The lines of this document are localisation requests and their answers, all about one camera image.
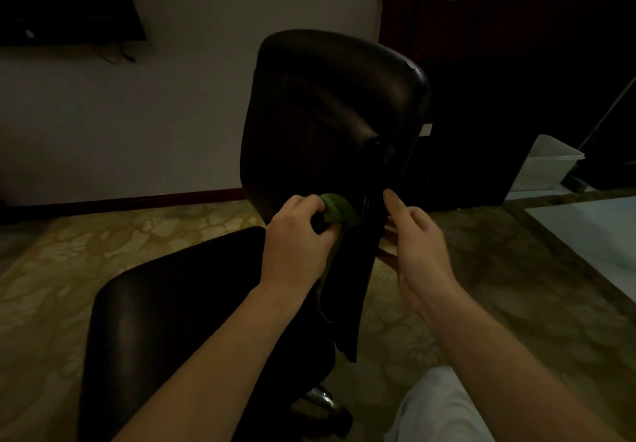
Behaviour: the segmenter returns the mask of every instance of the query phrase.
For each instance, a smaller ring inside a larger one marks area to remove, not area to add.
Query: black leather chair
[[[429,86],[405,57],[352,37],[289,30],[263,42],[240,174],[267,223],[294,194],[333,192],[361,214],[321,297],[307,297],[269,357],[235,439],[263,433],[324,380],[335,345],[355,361],[362,303],[386,211],[424,124]],[[258,284],[265,230],[249,228],[126,271],[97,294],[79,407],[80,441],[110,440]]]

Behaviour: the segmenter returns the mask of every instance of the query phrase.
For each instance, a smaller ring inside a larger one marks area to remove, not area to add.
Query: chair backrest
[[[424,124],[422,70],[386,47],[320,30],[261,44],[241,148],[247,199],[267,223],[292,195],[337,193],[362,217],[331,265],[321,308],[355,360],[362,303],[386,211]]]

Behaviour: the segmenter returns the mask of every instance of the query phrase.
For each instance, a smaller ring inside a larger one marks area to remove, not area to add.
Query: hand
[[[444,233],[420,208],[406,207],[391,191],[384,191],[384,203],[390,214],[387,224],[397,234],[384,230],[384,238],[397,245],[397,256],[378,248],[378,258],[398,273],[404,302],[425,317],[429,298],[448,288],[458,288],[450,265]]]
[[[298,303],[298,307],[321,277],[340,233],[339,223],[321,235],[314,232],[311,217],[324,209],[316,195],[292,196],[267,226],[259,286],[282,296],[285,302]]]

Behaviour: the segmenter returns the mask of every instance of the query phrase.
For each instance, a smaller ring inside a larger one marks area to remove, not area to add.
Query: left hand
[[[340,224],[333,223],[321,235],[316,234],[310,220],[324,209],[316,195],[292,196],[267,226],[259,286],[298,303],[298,307],[321,277],[340,233]]]

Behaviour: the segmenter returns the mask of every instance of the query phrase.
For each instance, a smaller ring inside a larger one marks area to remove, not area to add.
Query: white pants
[[[402,400],[385,442],[494,442],[450,367],[425,375]]]

